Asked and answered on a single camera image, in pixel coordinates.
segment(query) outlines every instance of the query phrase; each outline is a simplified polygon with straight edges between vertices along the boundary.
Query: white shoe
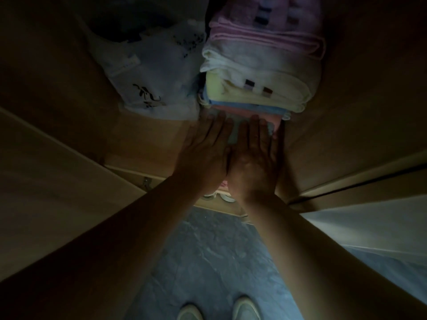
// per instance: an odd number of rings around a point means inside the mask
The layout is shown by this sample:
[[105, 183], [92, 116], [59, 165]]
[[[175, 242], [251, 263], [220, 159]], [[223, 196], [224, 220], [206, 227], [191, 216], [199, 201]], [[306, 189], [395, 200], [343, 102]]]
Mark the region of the white shoe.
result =
[[180, 310], [176, 320], [203, 320], [203, 317], [195, 305], [189, 304]]
[[233, 320], [261, 320], [261, 316], [251, 299], [241, 297], [234, 304]]

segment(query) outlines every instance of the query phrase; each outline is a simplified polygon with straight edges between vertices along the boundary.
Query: white towel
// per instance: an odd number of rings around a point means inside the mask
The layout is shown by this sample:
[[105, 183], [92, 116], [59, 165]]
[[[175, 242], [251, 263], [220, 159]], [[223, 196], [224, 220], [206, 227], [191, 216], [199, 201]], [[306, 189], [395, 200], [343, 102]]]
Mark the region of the white towel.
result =
[[201, 72], [215, 69], [237, 87], [276, 102], [289, 100], [302, 106], [316, 93], [322, 73], [318, 60], [240, 41], [208, 40], [202, 55]]

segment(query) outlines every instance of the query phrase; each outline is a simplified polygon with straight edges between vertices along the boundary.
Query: plastic bag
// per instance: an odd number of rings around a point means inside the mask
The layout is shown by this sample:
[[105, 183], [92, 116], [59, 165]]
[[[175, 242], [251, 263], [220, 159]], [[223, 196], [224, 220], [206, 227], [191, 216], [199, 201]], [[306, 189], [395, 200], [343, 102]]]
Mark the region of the plastic bag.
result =
[[90, 52], [122, 97], [143, 116], [196, 120], [204, 23], [183, 21], [136, 42], [111, 42], [86, 27]]

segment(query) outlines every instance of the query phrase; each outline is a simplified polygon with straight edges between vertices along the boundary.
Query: blue floor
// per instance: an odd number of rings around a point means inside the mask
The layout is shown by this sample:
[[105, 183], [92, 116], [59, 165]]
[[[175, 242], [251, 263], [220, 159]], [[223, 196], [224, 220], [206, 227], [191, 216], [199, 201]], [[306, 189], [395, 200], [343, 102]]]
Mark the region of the blue floor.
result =
[[[427, 304], [427, 267], [349, 251]], [[253, 299], [264, 320], [302, 319], [255, 228], [237, 217], [193, 208], [168, 239], [125, 319], [175, 320], [192, 302], [205, 320], [229, 320], [242, 295]]]

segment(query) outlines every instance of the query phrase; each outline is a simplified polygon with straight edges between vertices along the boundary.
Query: pink towel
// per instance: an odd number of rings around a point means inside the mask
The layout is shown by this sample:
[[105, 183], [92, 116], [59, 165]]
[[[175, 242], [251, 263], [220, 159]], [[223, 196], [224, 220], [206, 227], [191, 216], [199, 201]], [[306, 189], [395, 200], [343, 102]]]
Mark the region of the pink towel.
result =
[[235, 114], [237, 116], [241, 116], [244, 118], [250, 118], [254, 114], [258, 114], [260, 119], [265, 119], [267, 122], [271, 122], [274, 125], [274, 131], [276, 132], [277, 129], [279, 129], [280, 122], [282, 121], [282, 116], [279, 114], [271, 114], [271, 113], [264, 113], [264, 112], [254, 112], [246, 109], [240, 109], [235, 107], [228, 107], [224, 105], [213, 105], [214, 109], [222, 110], [231, 114]]
[[321, 0], [228, 0], [209, 26], [210, 38], [252, 42], [321, 59]]

